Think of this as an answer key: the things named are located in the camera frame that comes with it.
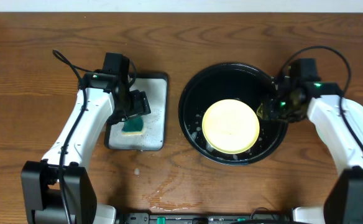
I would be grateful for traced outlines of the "mint plate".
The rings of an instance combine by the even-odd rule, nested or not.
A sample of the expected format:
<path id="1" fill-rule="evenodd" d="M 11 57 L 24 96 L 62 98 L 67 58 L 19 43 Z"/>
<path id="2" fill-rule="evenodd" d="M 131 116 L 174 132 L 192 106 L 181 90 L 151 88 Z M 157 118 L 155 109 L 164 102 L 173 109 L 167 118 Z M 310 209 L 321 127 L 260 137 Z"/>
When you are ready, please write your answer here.
<path id="1" fill-rule="evenodd" d="M 329 150 L 353 151 L 363 145 L 363 106 L 337 95 L 313 98 L 307 112 Z"/>

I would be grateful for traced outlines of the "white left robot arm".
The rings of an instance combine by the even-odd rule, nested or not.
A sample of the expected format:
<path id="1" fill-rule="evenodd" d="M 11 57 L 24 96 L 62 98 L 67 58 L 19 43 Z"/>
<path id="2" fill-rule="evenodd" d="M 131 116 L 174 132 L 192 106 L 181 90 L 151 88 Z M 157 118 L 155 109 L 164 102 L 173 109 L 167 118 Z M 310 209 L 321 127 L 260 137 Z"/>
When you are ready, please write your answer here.
<path id="1" fill-rule="evenodd" d="M 41 161 L 21 171 L 28 223 L 115 223 L 116 209 L 98 203 L 88 167 L 104 125 L 150 113 L 145 92 L 120 75 L 88 72 L 78 83 L 71 115 Z"/>

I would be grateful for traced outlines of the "green yellow sponge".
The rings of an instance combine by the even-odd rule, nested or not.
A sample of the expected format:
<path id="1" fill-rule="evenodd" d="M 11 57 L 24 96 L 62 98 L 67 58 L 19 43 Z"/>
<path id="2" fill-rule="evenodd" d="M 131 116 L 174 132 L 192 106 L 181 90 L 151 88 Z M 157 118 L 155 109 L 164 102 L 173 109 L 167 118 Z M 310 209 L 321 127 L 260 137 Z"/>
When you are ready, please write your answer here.
<path id="1" fill-rule="evenodd" d="M 121 133 L 127 136 L 140 135 L 143 132 L 144 132 L 144 121 L 141 116 L 127 120 L 121 129 Z"/>

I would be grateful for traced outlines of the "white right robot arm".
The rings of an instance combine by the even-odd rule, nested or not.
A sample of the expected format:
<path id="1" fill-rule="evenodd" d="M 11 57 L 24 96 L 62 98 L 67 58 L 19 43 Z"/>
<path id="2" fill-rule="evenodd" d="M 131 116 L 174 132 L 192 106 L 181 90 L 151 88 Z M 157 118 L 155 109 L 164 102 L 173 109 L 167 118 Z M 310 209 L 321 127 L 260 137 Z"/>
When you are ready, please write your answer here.
<path id="1" fill-rule="evenodd" d="M 363 223 L 363 133 L 337 83 L 298 81 L 262 97 L 261 119 L 311 121 L 321 133 L 338 170 L 323 206 L 325 223 Z"/>

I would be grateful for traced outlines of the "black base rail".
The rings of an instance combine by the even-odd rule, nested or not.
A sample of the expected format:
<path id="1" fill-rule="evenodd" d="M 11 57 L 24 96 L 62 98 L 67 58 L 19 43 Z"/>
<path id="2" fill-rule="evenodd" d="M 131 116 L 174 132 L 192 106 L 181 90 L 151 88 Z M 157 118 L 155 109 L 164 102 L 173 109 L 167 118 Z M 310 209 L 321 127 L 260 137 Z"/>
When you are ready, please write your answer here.
<path id="1" fill-rule="evenodd" d="M 253 223 L 289 223 L 290 217 L 276 213 L 256 213 L 242 215 L 221 214 L 149 214 L 149 213 L 120 213 L 115 224 L 227 224 L 250 222 Z"/>

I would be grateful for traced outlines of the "yellow plate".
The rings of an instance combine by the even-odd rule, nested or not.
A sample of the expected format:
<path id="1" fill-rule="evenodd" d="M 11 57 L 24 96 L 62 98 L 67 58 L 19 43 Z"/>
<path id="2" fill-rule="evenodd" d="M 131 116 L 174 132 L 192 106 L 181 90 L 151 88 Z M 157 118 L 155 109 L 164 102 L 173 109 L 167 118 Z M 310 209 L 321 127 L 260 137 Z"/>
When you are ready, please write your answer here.
<path id="1" fill-rule="evenodd" d="M 202 131 L 207 143 L 225 154 L 248 151 L 258 140 L 259 119 L 254 110 L 242 101 L 220 100 L 204 113 Z"/>

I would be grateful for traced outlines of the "black rectangular soap tray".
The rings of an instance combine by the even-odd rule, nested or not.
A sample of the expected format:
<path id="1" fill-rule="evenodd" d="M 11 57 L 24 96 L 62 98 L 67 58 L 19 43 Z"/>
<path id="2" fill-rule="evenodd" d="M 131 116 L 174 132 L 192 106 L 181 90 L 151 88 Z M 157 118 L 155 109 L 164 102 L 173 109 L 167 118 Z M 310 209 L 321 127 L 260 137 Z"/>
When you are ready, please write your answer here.
<path id="1" fill-rule="evenodd" d="M 168 75 L 162 72 L 139 73 L 130 90 L 146 93 L 151 113 L 137 118 L 142 127 L 125 132 L 121 122 L 106 126 L 104 145 L 113 150 L 158 151 L 165 140 L 165 121 L 167 110 Z"/>

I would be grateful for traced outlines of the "round black tray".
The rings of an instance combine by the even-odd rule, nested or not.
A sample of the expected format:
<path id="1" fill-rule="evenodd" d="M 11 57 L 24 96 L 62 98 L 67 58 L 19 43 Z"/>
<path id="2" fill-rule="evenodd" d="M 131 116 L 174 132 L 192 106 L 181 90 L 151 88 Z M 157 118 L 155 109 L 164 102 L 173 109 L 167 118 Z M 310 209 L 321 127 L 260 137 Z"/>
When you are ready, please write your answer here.
<path id="1" fill-rule="evenodd" d="M 272 77 L 252 65 L 220 63 L 197 73 L 184 88 L 178 118 L 187 141 L 201 155 L 220 164 L 243 166 L 259 162 L 273 153 L 282 143 L 288 124 L 259 119 L 260 133 L 255 144 L 245 152 L 225 154 L 212 148 L 202 130 L 203 116 L 215 102 L 239 100 L 254 111 L 261 100 L 276 92 Z"/>

